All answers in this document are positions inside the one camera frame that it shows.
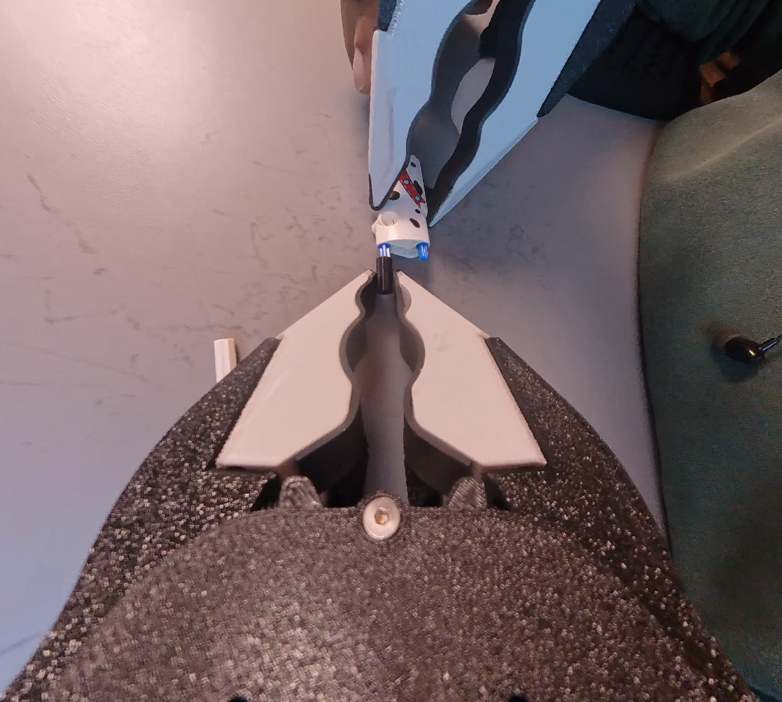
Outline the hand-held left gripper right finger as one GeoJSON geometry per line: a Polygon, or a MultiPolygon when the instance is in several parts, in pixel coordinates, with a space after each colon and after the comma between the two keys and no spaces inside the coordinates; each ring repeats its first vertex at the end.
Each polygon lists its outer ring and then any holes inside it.
{"type": "Polygon", "coordinates": [[[546,466],[498,366],[490,337],[401,271],[395,311],[404,389],[404,466],[410,503],[444,503],[463,478],[488,503],[509,503],[497,475],[546,466]]]}

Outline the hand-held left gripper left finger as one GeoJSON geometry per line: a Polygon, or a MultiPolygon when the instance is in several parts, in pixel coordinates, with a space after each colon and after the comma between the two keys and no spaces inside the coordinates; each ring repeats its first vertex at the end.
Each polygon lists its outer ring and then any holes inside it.
{"type": "Polygon", "coordinates": [[[367,438],[357,367],[376,276],[367,270],[273,340],[259,382],[216,458],[226,471],[307,477],[327,503],[364,495],[367,438]]]}

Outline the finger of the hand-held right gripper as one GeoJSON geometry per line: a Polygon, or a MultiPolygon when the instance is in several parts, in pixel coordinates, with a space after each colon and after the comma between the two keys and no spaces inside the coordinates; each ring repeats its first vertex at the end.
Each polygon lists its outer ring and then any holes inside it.
{"type": "Polygon", "coordinates": [[[406,168],[411,131],[432,97],[450,31],[477,0],[378,0],[369,113],[370,206],[379,210],[406,168]]]}
{"type": "Polygon", "coordinates": [[[428,198],[437,224],[535,126],[601,0],[503,0],[493,58],[461,79],[451,106],[456,148],[428,198]]]}

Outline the white spotted lego panel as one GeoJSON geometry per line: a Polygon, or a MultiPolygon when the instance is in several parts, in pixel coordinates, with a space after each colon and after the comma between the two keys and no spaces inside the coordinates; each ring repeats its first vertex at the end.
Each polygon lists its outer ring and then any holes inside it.
{"type": "Polygon", "coordinates": [[[380,256],[427,261],[430,243],[427,213],[422,168],[420,160],[413,155],[372,225],[380,256]]]}

